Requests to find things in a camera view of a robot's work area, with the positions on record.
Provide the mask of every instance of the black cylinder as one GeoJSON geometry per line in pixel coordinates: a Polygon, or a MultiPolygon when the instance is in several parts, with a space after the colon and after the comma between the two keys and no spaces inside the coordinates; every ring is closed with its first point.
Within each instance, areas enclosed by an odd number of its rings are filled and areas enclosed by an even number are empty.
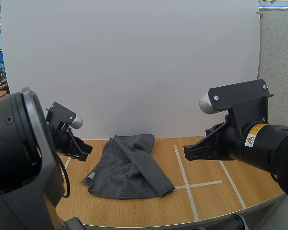
{"type": "Polygon", "coordinates": [[[220,150],[226,156],[262,169],[276,173],[277,150],[288,137],[288,127],[252,122],[244,128],[243,139],[235,136],[232,126],[220,133],[220,150]]]}
{"type": "Polygon", "coordinates": [[[0,99],[0,190],[8,192],[36,175],[37,155],[20,93],[4,96],[0,99]]]}

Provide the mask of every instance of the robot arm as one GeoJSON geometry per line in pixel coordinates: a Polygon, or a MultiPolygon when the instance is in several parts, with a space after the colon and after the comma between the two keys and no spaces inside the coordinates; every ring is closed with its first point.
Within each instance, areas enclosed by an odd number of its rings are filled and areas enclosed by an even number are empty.
{"type": "Polygon", "coordinates": [[[200,142],[184,146],[186,159],[244,162],[271,173],[288,195],[288,127],[268,124],[271,96],[264,80],[210,89],[200,100],[201,110],[228,110],[228,115],[200,142]]]}
{"type": "MultiPolygon", "coordinates": [[[[81,125],[58,103],[45,120],[29,88],[0,99],[0,230],[69,229],[55,210],[64,194],[60,165],[65,170],[56,152],[86,160],[92,147],[70,128],[81,125]]],[[[71,224],[84,229],[78,219],[71,224]]]]}

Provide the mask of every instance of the black bracket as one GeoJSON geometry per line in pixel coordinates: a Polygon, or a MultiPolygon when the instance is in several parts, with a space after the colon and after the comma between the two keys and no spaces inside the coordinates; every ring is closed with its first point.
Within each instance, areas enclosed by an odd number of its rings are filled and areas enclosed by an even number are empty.
{"type": "Polygon", "coordinates": [[[252,80],[238,84],[211,88],[208,97],[217,111],[228,110],[225,122],[206,130],[206,137],[195,145],[184,146],[185,157],[193,160],[232,160],[218,148],[221,132],[233,127],[235,138],[243,139],[243,127],[258,121],[268,123],[269,93],[264,80],[252,80]]]}

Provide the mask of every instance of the screw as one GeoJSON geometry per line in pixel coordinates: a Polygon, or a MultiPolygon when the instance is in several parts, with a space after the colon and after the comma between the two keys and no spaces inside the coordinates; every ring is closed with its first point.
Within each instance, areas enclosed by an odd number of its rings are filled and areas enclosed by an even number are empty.
{"type": "Polygon", "coordinates": [[[218,96],[213,96],[213,100],[214,100],[215,102],[217,102],[217,101],[219,100],[219,97],[218,97],[218,96]]]}

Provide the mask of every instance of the gray partition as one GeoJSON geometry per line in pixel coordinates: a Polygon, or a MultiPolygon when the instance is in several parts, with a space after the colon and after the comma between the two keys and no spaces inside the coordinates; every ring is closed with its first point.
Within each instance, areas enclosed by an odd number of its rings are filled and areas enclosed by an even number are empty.
{"type": "Polygon", "coordinates": [[[288,126],[288,11],[261,11],[258,78],[274,97],[269,99],[269,123],[288,126]]]}

